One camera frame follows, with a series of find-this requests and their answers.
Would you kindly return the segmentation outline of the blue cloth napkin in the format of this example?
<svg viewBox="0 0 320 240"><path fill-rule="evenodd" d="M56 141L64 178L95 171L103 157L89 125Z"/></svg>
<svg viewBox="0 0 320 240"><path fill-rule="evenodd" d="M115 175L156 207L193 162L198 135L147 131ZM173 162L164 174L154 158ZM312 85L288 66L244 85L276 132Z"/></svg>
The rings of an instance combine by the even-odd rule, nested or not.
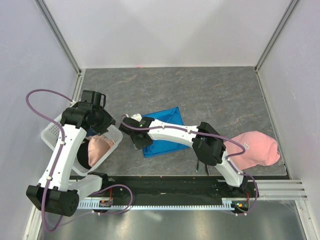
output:
<svg viewBox="0 0 320 240"><path fill-rule="evenodd" d="M183 126L184 122L179 108L173 107L158 112L147 113L142 115L143 118L153 118L155 121L152 127L168 127L179 125ZM187 140L182 139L183 131L171 128L160 128L149 131L152 144L142 149L145 158L156 157L181 151L190 147Z"/></svg>

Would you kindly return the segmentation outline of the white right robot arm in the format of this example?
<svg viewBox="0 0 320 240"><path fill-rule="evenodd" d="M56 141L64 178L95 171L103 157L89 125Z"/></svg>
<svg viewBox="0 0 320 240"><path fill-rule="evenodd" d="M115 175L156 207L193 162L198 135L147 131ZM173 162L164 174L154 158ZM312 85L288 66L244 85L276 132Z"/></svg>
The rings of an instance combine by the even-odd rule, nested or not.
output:
<svg viewBox="0 0 320 240"><path fill-rule="evenodd" d="M213 166L220 172L233 196L240 197L247 191L248 177L231 159L244 154L246 148L219 135L207 122L186 126L152 117L137 119L123 115L119 130L130 136L139 150L152 145L154 141L169 141L187 146L193 149L199 162Z"/></svg>

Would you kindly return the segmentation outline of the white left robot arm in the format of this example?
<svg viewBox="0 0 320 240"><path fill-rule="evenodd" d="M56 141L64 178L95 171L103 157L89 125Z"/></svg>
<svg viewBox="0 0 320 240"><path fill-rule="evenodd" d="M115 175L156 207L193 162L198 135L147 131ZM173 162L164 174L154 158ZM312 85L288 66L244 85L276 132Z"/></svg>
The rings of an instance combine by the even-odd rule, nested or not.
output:
<svg viewBox="0 0 320 240"><path fill-rule="evenodd" d="M83 179L77 183L69 183L69 179L88 130L104 134L115 123L103 106L94 103L77 102L65 109L57 124L60 133L49 164L37 185L29 185L26 190L26 196L38 210L71 217L84 198L109 193L107 174L92 168L82 173Z"/></svg>

